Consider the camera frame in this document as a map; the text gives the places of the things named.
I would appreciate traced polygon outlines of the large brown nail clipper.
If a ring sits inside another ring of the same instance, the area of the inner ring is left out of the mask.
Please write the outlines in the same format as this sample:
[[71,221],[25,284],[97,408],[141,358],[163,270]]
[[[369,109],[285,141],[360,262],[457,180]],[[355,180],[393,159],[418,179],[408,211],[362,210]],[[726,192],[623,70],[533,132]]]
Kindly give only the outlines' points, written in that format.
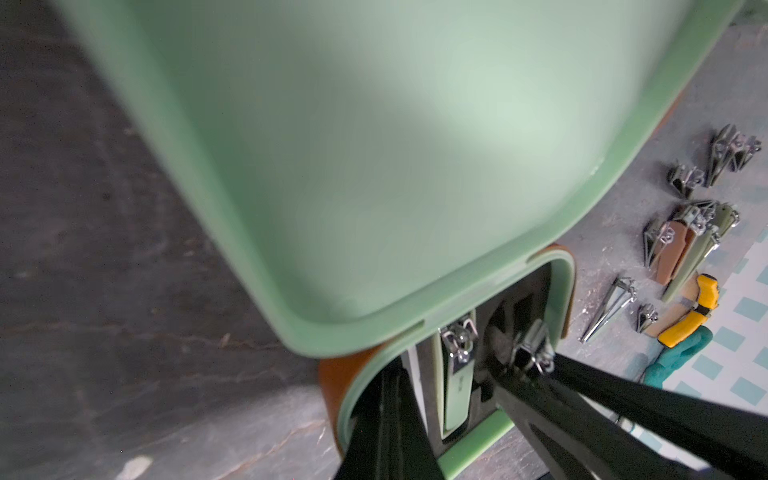
[[668,285],[682,267],[682,261],[694,241],[704,232],[706,220],[702,209],[694,205],[683,205],[669,219],[662,220],[671,221],[675,239],[658,256],[649,270],[655,270],[657,283]]

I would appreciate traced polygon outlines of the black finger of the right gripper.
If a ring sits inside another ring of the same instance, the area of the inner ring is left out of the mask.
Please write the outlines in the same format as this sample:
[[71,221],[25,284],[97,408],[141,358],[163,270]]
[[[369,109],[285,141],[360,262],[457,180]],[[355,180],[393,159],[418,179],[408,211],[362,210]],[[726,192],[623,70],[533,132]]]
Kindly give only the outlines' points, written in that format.
[[694,479],[556,380],[512,369],[492,375],[497,403],[556,479]]
[[735,479],[767,477],[765,416],[634,383],[562,355],[550,378]]

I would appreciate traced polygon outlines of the yellow handled pliers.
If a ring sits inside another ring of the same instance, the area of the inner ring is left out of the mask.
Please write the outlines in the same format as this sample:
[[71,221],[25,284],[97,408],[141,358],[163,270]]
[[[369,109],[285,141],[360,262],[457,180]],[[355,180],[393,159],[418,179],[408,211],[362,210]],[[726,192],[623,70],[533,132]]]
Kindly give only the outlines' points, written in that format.
[[644,334],[673,348],[704,325],[719,306],[720,285],[709,274],[693,275],[682,286],[673,304],[658,314]]

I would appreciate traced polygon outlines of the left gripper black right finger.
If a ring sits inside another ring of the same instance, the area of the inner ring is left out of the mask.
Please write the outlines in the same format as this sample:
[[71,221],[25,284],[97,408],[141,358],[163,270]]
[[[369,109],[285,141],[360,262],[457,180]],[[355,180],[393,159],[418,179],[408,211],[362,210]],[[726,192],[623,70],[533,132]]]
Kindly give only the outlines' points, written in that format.
[[431,448],[408,372],[391,373],[389,462],[391,479],[444,479]]

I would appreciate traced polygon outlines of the small green nail clipper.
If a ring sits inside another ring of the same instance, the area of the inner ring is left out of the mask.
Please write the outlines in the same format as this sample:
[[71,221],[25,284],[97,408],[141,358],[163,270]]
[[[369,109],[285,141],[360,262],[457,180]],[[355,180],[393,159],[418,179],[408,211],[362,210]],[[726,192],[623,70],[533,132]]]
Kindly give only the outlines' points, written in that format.
[[549,328],[540,318],[513,340],[511,365],[525,375],[538,377],[554,371],[555,351],[549,337]]

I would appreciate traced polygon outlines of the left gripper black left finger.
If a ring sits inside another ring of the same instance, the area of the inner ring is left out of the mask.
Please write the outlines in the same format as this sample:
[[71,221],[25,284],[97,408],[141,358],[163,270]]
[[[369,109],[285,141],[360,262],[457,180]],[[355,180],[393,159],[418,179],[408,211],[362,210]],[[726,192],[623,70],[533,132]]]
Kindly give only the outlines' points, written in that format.
[[389,478],[385,400],[392,373],[392,367],[378,373],[357,402],[352,437],[335,479]]

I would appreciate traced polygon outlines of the green nail tool bottom right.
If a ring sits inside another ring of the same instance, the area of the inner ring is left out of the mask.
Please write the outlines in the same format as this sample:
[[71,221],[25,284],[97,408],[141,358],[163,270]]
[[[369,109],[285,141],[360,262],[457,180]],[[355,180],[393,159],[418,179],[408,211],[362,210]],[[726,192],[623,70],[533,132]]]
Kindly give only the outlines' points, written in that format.
[[673,219],[680,221],[693,238],[687,242],[661,296],[663,303],[670,303],[709,254],[719,248],[723,238],[739,224],[740,214],[730,203],[697,200],[682,204]]

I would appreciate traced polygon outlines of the large green nail clipper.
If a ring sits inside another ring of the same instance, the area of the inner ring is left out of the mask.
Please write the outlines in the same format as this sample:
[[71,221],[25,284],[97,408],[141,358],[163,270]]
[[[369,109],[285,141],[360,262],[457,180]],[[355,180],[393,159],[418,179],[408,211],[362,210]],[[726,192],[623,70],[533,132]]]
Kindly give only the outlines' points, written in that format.
[[433,337],[439,433],[446,440],[469,418],[479,335],[476,311],[440,328]]

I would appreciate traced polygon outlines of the green work glove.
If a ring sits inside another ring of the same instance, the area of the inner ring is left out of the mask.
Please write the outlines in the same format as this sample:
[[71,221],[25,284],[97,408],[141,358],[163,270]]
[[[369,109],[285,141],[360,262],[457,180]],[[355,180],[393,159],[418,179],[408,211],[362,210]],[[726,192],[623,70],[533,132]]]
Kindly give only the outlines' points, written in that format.
[[700,326],[676,346],[664,348],[656,360],[644,371],[641,383],[662,389],[664,382],[704,350],[712,339],[712,331],[706,326]]

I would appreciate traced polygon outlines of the brown nail clipper upper right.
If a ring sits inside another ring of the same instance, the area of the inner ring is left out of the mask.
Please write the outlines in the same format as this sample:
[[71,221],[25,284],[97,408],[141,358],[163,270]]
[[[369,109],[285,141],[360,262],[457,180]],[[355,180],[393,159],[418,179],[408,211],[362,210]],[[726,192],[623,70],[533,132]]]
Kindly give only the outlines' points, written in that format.
[[762,142],[754,135],[747,136],[737,145],[734,152],[731,169],[734,172],[742,171],[753,159],[756,153],[762,150]]

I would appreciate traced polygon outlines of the green clipper case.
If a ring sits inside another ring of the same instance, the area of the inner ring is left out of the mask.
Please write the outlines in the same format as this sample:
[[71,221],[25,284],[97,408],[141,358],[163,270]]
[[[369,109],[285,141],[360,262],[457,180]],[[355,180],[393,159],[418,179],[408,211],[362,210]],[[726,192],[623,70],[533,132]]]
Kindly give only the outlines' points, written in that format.
[[558,245],[739,1],[59,1],[336,443],[388,364],[575,290]]

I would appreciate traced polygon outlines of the lone nail clipper near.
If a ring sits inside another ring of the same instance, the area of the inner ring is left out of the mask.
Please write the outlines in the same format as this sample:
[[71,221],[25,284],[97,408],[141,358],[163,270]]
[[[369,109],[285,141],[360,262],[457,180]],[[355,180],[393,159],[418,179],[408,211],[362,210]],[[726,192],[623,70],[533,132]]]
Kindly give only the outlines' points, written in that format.
[[653,304],[645,303],[641,305],[637,312],[636,331],[638,333],[646,332],[658,322],[658,318],[658,310]]

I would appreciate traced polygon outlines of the green nail clipper upper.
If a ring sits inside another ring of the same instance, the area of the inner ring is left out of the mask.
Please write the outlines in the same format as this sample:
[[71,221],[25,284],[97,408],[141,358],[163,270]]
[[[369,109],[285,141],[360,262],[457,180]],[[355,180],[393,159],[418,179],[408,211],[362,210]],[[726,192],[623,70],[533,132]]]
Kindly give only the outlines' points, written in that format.
[[725,125],[713,138],[710,145],[708,166],[704,186],[711,188],[730,162],[734,150],[739,146],[740,133],[734,124]]

